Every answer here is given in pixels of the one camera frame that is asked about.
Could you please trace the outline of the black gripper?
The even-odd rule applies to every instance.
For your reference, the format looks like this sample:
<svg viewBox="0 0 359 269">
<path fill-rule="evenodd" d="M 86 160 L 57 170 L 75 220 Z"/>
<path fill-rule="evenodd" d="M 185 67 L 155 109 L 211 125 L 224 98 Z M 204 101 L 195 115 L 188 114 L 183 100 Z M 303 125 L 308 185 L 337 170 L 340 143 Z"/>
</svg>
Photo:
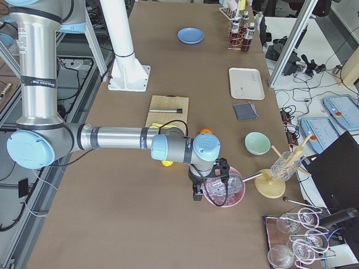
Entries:
<svg viewBox="0 0 359 269">
<path fill-rule="evenodd" d="M 204 178 L 207 177 L 211 172 L 208 170 L 199 170 L 195 165 L 190 165 L 188 169 L 188 177 L 192 181 L 193 200 L 201 201 L 203 197 L 202 184 Z"/>
</svg>

